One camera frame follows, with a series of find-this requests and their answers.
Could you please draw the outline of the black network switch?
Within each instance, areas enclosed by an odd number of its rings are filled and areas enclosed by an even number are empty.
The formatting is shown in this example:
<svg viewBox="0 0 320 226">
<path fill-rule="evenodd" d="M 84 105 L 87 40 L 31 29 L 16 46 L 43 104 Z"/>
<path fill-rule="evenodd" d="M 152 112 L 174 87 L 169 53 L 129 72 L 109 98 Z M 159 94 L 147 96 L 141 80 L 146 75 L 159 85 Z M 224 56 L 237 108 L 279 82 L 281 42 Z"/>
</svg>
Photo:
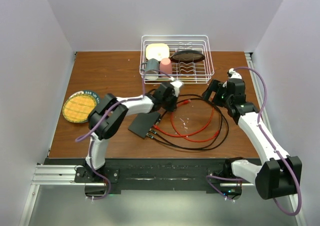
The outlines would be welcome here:
<svg viewBox="0 0 320 226">
<path fill-rule="evenodd" d="M 159 112 L 139 113 L 129 125 L 128 130 L 141 139 L 145 139 L 149 130 L 159 121 L 160 116 Z"/>
</svg>

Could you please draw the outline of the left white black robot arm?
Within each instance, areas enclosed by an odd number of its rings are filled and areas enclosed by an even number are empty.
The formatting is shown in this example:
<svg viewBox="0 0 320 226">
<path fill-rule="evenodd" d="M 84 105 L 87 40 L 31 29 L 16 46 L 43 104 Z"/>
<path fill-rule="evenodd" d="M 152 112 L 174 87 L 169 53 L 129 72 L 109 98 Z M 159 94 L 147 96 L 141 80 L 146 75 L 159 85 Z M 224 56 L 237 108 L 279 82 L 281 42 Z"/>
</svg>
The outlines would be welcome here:
<svg viewBox="0 0 320 226">
<path fill-rule="evenodd" d="M 92 182 L 101 179 L 107 181 L 103 168 L 105 154 L 110 141 L 119 130 L 127 116 L 150 114 L 163 108 L 173 112 L 177 108 L 177 100 L 184 83 L 179 80 L 163 82 L 153 93 L 144 92 L 136 97 L 116 97 L 111 93 L 105 95 L 101 102 L 89 113 L 89 132 L 75 141 L 81 142 L 90 138 L 84 168 L 86 177 Z"/>
</svg>

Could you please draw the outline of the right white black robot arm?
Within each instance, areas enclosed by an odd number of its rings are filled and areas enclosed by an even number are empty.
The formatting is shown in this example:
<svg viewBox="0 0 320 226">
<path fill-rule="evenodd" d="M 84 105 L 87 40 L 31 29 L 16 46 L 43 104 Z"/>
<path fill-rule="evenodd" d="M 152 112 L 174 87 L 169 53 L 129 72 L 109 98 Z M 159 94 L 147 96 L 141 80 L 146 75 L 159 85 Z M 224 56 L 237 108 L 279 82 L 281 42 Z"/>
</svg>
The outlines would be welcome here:
<svg viewBox="0 0 320 226">
<path fill-rule="evenodd" d="M 242 79 L 229 78 L 226 82 L 214 79 L 202 94 L 205 100 L 213 96 L 214 105 L 227 109 L 228 115 L 249 138 L 261 162 L 255 165 L 242 157 L 226 159 L 223 178 L 230 183 L 238 178 L 250 182 L 264 200 L 297 194 L 302 162 L 277 143 L 264 122 L 258 119 L 257 107 L 246 101 L 245 90 Z"/>
</svg>

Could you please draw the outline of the grey mug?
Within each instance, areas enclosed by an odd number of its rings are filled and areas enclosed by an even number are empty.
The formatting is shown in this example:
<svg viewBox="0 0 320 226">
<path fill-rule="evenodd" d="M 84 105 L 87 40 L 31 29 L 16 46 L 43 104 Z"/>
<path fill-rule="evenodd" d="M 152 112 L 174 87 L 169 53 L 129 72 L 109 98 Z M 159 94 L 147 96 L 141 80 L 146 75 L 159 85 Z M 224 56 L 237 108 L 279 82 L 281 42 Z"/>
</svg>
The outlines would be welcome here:
<svg viewBox="0 0 320 226">
<path fill-rule="evenodd" d="M 157 59 L 151 58 L 141 63 L 142 77 L 146 81 L 155 81 L 159 78 L 160 63 Z"/>
</svg>

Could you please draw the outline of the pink cup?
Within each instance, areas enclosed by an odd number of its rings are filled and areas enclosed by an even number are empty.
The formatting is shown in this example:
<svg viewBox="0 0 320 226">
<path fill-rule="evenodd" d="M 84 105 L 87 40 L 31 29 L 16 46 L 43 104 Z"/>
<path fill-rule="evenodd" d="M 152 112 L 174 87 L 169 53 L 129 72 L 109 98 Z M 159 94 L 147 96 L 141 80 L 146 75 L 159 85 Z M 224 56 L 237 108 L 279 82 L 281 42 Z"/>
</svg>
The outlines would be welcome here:
<svg viewBox="0 0 320 226">
<path fill-rule="evenodd" d="M 160 77 L 165 77 L 166 75 L 171 75 L 173 73 L 172 62 L 169 58 L 163 58 L 159 64 Z"/>
</svg>

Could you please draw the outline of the dark brown oval bowl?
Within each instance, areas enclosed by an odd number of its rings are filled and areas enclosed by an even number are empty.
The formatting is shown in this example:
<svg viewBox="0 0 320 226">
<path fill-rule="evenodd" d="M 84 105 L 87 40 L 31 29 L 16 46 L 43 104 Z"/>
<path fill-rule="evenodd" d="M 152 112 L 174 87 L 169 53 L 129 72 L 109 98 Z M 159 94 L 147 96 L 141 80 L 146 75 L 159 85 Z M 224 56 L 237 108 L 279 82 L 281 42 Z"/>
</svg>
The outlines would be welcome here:
<svg viewBox="0 0 320 226">
<path fill-rule="evenodd" d="M 181 50 L 175 52 L 171 57 L 170 60 L 174 63 L 198 63 L 204 61 L 206 56 L 197 50 Z"/>
</svg>

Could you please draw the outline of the cream square plate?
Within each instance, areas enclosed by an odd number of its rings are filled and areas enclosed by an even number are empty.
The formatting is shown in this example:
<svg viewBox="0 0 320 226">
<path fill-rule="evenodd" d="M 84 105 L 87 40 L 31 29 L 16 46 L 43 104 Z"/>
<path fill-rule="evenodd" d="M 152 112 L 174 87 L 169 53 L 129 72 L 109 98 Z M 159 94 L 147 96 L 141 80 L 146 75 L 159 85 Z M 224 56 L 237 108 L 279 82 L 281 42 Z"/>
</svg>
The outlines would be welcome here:
<svg viewBox="0 0 320 226">
<path fill-rule="evenodd" d="M 165 43 L 152 43 L 145 49 L 145 57 L 147 60 L 155 59 L 161 61 L 162 59 L 169 58 L 170 48 Z"/>
</svg>

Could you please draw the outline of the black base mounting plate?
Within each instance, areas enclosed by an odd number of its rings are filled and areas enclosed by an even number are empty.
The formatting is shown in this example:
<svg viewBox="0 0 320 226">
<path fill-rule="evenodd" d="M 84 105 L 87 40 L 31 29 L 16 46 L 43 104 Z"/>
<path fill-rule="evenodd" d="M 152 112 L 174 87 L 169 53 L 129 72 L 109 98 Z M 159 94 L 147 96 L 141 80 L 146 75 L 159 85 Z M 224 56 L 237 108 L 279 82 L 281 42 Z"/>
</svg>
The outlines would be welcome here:
<svg viewBox="0 0 320 226">
<path fill-rule="evenodd" d="M 221 158 L 134 158 L 108 159 L 103 173 L 111 186 L 111 194 L 120 194 L 124 190 L 135 191 L 205 191 L 213 194 L 216 187 L 225 196 L 239 196 L 241 189 L 232 189 L 226 182 L 239 183 L 239 178 L 232 173 L 232 163 L 240 159 Z M 94 187 L 104 179 L 89 177 L 82 166 L 75 168 L 75 182 L 89 183 L 85 188 L 88 196 L 102 196 L 106 189 Z"/>
</svg>

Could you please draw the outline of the round yellow green coaster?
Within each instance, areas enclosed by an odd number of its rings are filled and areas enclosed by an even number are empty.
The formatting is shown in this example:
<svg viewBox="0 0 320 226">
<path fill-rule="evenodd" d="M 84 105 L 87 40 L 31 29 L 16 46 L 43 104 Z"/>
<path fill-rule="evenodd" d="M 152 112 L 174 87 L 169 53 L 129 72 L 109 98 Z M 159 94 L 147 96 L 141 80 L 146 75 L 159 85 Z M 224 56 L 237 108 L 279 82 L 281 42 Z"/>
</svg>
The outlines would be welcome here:
<svg viewBox="0 0 320 226">
<path fill-rule="evenodd" d="M 90 112 L 100 103 L 100 101 L 100 96 L 94 91 L 77 91 L 63 104 L 62 115 L 68 122 L 75 124 L 86 123 Z"/>
</svg>

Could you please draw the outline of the aluminium frame rail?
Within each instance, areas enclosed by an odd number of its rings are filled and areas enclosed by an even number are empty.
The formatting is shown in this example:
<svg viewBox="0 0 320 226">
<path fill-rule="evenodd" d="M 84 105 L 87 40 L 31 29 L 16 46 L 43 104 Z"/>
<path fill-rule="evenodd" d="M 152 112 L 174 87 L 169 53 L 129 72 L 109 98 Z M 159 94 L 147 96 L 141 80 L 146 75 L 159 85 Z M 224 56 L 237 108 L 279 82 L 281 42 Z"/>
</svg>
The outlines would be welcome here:
<svg viewBox="0 0 320 226">
<path fill-rule="evenodd" d="M 116 98 L 107 94 L 89 115 L 90 143 L 86 159 L 46 159 L 35 169 L 26 215 L 43 209 L 44 225 L 55 204 L 70 225 L 114 223 L 132 226 L 284 225 L 296 210 L 282 210 L 278 198 L 301 197 L 302 162 L 284 150 L 262 121 L 262 107 L 246 99 L 246 85 L 237 68 L 226 80 L 212 80 L 201 101 L 225 108 L 246 134 L 259 164 L 243 157 L 219 158 L 109 158 L 111 138 L 126 116 L 137 115 L 139 130 L 151 139 L 158 110 L 176 109 L 182 83 L 165 82 L 145 96 Z"/>
</svg>

